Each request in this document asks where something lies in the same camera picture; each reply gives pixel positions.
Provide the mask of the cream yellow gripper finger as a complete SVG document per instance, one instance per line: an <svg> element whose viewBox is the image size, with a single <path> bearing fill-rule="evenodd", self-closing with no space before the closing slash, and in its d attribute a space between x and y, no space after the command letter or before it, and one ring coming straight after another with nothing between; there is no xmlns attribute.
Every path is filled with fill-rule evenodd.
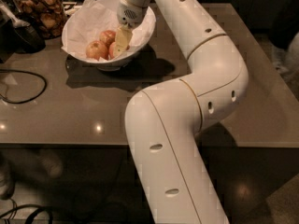
<svg viewBox="0 0 299 224"><path fill-rule="evenodd" d="M113 49L114 57L123 54L129 47L129 43L133 37L133 32L129 24L121 25L115 36L115 45Z"/></svg>

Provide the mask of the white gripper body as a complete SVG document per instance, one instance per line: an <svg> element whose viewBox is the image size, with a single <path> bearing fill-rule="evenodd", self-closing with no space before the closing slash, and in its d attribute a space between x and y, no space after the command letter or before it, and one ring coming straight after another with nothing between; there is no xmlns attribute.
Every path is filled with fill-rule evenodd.
<svg viewBox="0 0 299 224"><path fill-rule="evenodd" d="M148 0L120 0L117 8L118 22L136 28L143 22L147 9Z"/></svg>

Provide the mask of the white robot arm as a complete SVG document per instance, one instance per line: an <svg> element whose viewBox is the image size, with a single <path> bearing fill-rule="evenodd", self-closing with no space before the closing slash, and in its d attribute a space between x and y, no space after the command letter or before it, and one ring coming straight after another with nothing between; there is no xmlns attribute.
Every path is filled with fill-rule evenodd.
<svg viewBox="0 0 299 224"><path fill-rule="evenodd" d="M230 224L195 136L236 109L248 69L197 0L120 0L120 22L140 24L150 1L190 67L186 76L139 91L126 106L126 136L150 211L155 224Z"/></svg>

